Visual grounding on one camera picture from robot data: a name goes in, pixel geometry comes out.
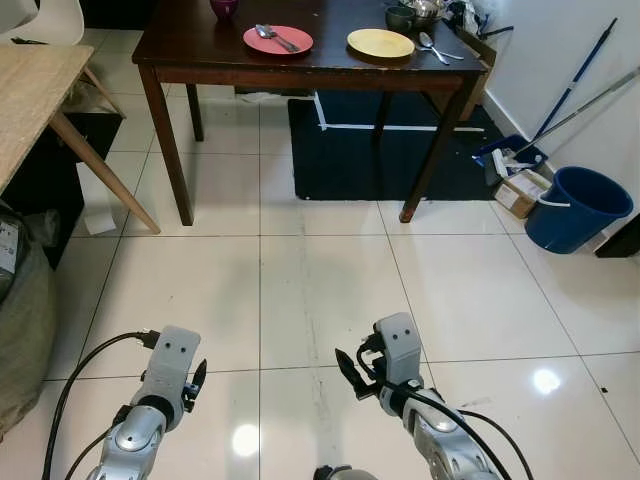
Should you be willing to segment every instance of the purple cup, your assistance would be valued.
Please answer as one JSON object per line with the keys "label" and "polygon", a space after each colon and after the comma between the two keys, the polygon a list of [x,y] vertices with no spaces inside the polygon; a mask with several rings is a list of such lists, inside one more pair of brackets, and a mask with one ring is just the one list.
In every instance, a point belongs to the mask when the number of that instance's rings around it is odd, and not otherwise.
{"label": "purple cup", "polygon": [[238,8],[238,0],[209,0],[218,20],[229,20]]}

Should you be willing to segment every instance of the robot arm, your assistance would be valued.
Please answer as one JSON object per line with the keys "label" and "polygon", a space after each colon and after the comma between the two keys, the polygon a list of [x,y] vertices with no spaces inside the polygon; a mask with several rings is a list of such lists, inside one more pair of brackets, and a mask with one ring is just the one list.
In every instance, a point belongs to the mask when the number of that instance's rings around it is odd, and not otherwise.
{"label": "robot arm", "polygon": [[[404,428],[427,461],[434,480],[498,480],[499,477],[490,470],[483,451],[456,422],[403,393],[412,391],[446,407],[438,392],[424,388],[419,372],[420,337],[411,317],[397,313],[376,322],[373,330],[373,335],[365,340],[358,354],[367,350],[382,353],[381,357],[373,360],[373,371],[403,388],[394,390],[386,387],[377,377],[371,378],[373,384],[366,384],[351,358],[336,349],[338,366],[353,386],[356,397],[362,400],[376,395],[385,412],[402,418]],[[455,410],[447,410],[464,421]]]}
{"label": "robot arm", "polygon": [[156,341],[142,387],[131,405],[123,407],[107,434],[100,464],[89,480],[144,480],[166,432],[176,428],[185,411],[191,412],[206,376],[206,360],[192,383],[187,375],[200,336],[178,327],[166,327]]}

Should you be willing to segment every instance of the broom handle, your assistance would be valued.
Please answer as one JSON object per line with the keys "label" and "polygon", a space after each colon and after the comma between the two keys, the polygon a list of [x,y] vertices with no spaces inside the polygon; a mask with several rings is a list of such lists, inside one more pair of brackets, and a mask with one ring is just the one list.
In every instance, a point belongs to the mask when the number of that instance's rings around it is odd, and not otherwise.
{"label": "broom handle", "polygon": [[569,84],[569,87],[567,87],[567,89],[562,94],[562,97],[560,97],[560,100],[558,100],[558,103],[556,103],[555,107],[553,107],[553,110],[551,110],[551,113],[546,118],[546,120],[544,121],[544,123],[542,124],[540,129],[538,130],[538,133],[536,133],[535,138],[538,138],[540,135],[542,135],[542,133],[547,128],[547,125],[549,125],[551,123],[551,120],[553,120],[553,117],[555,117],[556,113],[558,113],[558,110],[560,110],[560,107],[562,107],[562,105],[564,105],[564,102],[566,102],[567,98],[569,98],[569,95],[571,95],[571,92],[573,92],[573,89],[575,88],[575,86],[578,84],[578,82],[582,78],[582,75],[584,75],[584,72],[587,70],[587,68],[589,68],[589,65],[591,65],[591,62],[593,61],[595,56],[598,54],[598,52],[602,48],[602,45],[604,45],[604,42],[606,42],[607,38],[609,38],[609,34],[611,33],[611,29],[613,29],[613,26],[616,24],[617,21],[618,21],[618,18],[617,17],[614,18],[613,21],[611,22],[611,25],[609,25],[609,28],[607,28],[602,33],[602,35],[600,36],[600,38],[596,42],[596,46],[593,47],[593,50],[591,50],[591,53],[589,53],[589,56],[587,57],[587,59],[584,61],[584,63],[580,67],[580,70],[578,70],[578,73],[576,74],[576,76],[573,77],[573,80],[571,81],[571,84]]}
{"label": "broom handle", "polygon": [[527,143],[524,147],[522,147],[520,150],[518,150],[516,153],[514,153],[513,155],[510,155],[510,158],[514,158],[516,156],[518,156],[519,154],[521,154],[522,152],[524,152],[525,150],[528,150],[530,147],[532,147],[533,145],[535,145],[536,143],[538,143],[540,140],[542,140],[543,138],[545,138],[547,135],[550,135],[551,133],[553,133],[554,131],[556,131],[558,128],[562,127],[564,124],[570,122],[574,117],[580,115],[582,112],[584,112],[585,110],[587,110],[589,107],[591,107],[594,103],[598,102],[600,99],[602,99],[603,97],[605,97],[606,95],[615,92],[616,90],[618,90],[620,87],[622,87],[624,84],[630,82],[631,80],[633,80],[635,77],[637,77],[638,75],[640,75],[640,66],[636,67],[635,70],[629,72],[628,74],[626,74],[624,77],[622,77],[620,80],[618,80],[617,82],[615,82],[613,85],[611,85],[609,88],[607,88],[605,91],[603,91],[600,95],[598,95],[597,97],[589,100],[587,103],[585,103],[583,106],[581,106],[578,110],[576,110],[575,112],[573,112],[571,115],[569,115],[568,117],[565,117],[564,119],[560,120],[558,123],[556,123],[553,127],[549,128],[546,132],[544,132],[542,135],[540,135],[537,138],[534,138],[532,141],[530,141],[529,143]]}

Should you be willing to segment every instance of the tabletop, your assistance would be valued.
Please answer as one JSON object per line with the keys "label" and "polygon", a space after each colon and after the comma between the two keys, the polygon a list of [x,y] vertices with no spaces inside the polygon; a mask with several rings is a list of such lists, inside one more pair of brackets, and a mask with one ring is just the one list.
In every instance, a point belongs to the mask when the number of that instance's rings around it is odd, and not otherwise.
{"label": "tabletop", "polygon": [[[429,52],[382,61],[364,58],[347,48],[347,35],[361,28],[386,28],[383,0],[239,0],[231,22],[219,22],[209,0],[159,0],[147,29],[133,53],[133,62],[195,68],[278,67],[296,72],[354,70],[385,73],[482,72],[482,65],[464,43],[442,22],[430,34],[438,49],[465,57],[451,66]],[[288,25],[313,37],[310,52],[296,56],[270,56],[253,51],[242,40],[256,23]]]}
{"label": "tabletop", "polygon": [[93,47],[0,45],[0,190],[89,61]]}

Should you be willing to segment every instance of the yellow plate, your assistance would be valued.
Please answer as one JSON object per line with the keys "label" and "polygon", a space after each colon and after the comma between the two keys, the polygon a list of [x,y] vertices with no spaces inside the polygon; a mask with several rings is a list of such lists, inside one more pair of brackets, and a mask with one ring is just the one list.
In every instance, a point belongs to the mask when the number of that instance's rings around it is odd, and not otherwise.
{"label": "yellow plate", "polygon": [[347,37],[347,43],[359,52],[382,58],[406,57],[413,53],[415,48],[407,37],[377,28],[351,32]]}

